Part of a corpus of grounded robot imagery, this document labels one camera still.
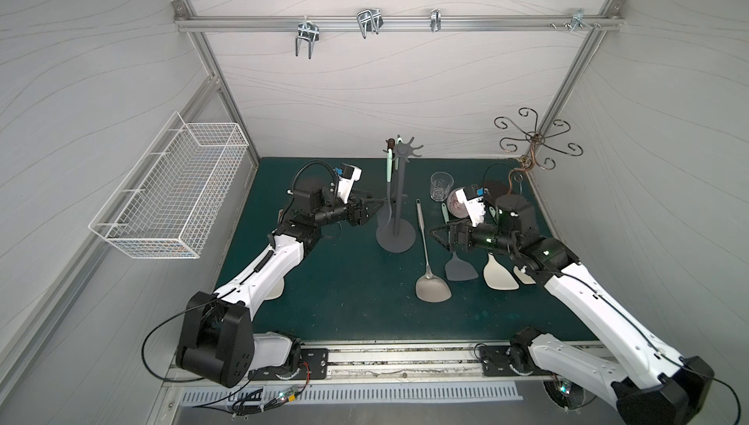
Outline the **steel turner metal handle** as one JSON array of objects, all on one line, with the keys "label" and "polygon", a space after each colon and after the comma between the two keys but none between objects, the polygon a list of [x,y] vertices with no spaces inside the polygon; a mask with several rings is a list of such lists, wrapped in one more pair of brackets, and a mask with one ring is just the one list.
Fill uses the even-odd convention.
[{"label": "steel turner metal handle", "polygon": [[415,200],[415,207],[417,208],[417,221],[419,222],[419,232],[421,232],[425,261],[425,273],[423,276],[419,277],[415,283],[415,294],[421,301],[428,303],[442,303],[452,297],[452,292],[448,284],[443,279],[436,276],[432,271],[427,249],[421,200]]}]

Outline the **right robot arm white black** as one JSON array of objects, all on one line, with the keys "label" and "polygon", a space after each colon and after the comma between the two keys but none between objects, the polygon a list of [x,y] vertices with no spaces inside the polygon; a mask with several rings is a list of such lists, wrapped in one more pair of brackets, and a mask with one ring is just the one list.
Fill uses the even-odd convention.
[{"label": "right robot arm white black", "polygon": [[[539,164],[521,181],[514,161],[445,160],[456,187],[500,182],[534,206],[542,238],[566,247],[544,277],[555,296],[646,391],[686,359],[713,370],[692,418],[748,420],[748,198],[708,172],[657,160]],[[729,403],[737,411],[729,412]]]}]

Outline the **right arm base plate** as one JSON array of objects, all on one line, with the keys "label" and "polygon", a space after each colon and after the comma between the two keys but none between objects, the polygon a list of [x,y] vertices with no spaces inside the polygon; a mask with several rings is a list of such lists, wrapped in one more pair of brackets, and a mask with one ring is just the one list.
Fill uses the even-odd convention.
[{"label": "right arm base plate", "polygon": [[518,373],[513,370],[506,345],[487,345],[479,343],[474,347],[474,355],[481,366],[483,376],[514,377]]}]

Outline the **cream spoon wooden handle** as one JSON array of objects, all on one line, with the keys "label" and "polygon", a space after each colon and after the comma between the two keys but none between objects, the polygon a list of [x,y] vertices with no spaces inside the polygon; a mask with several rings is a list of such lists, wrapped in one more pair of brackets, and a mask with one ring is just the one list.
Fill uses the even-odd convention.
[{"label": "cream spoon wooden handle", "polygon": [[282,296],[285,288],[285,279],[282,278],[275,286],[274,288],[265,296],[264,300],[274,300]]}]

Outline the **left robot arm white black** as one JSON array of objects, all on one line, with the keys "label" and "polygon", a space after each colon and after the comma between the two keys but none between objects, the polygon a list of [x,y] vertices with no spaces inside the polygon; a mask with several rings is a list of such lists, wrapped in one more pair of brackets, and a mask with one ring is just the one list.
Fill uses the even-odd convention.
[{"label": "left robot arm white black", "polygon": [[235,386],[249,370],[296,364],[294,340],[279,333],[256,334],[257,311],[285,276],[310,255],[327,225],[366,224],[382,200],[355,190],[362,171],[356,165],[332,167],[312,160],[301,170],[323,167],[329,179],[300,185],[300,173],[287,190],[289,200],[280,212],[265,249],[239,275],[213,292],[196,292],[183,311],[175,352],[178,368],[194,381],[210,380]]}]

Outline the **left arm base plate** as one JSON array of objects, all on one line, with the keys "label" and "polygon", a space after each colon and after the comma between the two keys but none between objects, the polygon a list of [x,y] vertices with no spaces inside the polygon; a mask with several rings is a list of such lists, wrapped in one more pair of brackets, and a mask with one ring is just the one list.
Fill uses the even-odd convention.
[{"label": "left arm base plate", "polygon": [[330,351],[327,348],[300,348],[290,354],[290,360],[282,366],[268,366],[251,370],[249,376],[255,381],[302,381],[322,380],[328,374]]}]

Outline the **cream spatula wooden handle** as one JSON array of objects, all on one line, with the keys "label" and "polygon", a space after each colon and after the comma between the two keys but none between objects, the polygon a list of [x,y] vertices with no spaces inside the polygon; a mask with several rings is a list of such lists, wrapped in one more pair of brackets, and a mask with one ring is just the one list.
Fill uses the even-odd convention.
[{"label": "cream spatula wooden handle", "polygon": [[483,269],[483,277],[486,285],[492,290],[512,292],[512,290],[520,288],[519,283],[513,275],[497,261],[493,253],[488,253],[488,260]]}]

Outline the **grey turner mint handle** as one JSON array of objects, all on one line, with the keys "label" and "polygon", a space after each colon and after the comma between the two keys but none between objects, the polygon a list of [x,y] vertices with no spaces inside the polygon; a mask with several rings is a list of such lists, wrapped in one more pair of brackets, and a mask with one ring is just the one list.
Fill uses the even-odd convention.
[{"label": "grey turner mint handle", "polygon": [[447,230],[448,246],[452,253],[451,259],[446,263],[445,271],[447,279],[451,282],[467,282],[478,278],[478,272],[467,261],[458,256],[458,247],[450,229]]}]

